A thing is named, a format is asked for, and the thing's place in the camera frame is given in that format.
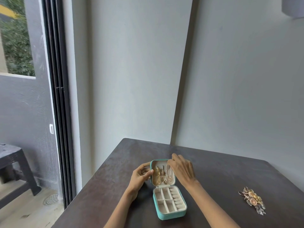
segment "person's left hand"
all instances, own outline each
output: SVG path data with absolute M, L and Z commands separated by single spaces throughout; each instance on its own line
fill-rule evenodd
M 153 172 L 154 170 L 150 170 L 150 162 L 141 164 L 133 171 L 129 186 L 126 189 L 126 193 L 130 195 L 132 202 L 136 199 L 138 191 L 143 186 L 145 180 L 148 180 Z

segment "tree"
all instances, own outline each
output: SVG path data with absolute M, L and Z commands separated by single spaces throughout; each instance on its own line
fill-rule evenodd
M 16 14 L 1 21 L 2 45 L 9 73 L 35 76 L 23 0 L 1 0 Z

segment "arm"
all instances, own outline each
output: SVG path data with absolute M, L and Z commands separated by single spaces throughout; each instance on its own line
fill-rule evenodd
M 133 171 L 129 186 L 121 197 L 118 205 L 113 211 L 104 228 L 123 228 L 126 222 L 127 214 L 131 203 L 137 197 L 139 189 L 143 186 L 145 180 L 148 180 L 154 170 L 150 170 L 150 162 L 141 164 Z
M 174 153 L 172 159 L 168 160 L 168 164 L 180 183 L 193 197 L 212 228 L 240 228 L 196 180 L 190 161 Z

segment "jewelry box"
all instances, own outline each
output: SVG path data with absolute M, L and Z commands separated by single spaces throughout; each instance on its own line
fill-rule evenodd
M 150 169 L 154 169 L 151 184 L 155 186 L 153 199 L 158 218 L 167 220 L 179 218 L 186 214 L 187 204 L 175 186 L 176 177 L 173 170 L 167 166 L 168 159 L 151 161 Z

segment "hand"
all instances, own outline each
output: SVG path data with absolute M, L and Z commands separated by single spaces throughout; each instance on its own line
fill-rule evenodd
M 148 180 L 153 174 L 154 170 L 150 170 L 150 162 L 141 164 L 136 170 L 133 171 L 129 186 L 125 193 L 131 197 L 133 202 L 137 197 L 138 191 L 143 186 L 145 180 Z
M 168 165 L 185 188 L 196 181 L 192 163 L 183 156 L 173 153 L 172 159 L 168 160 Z

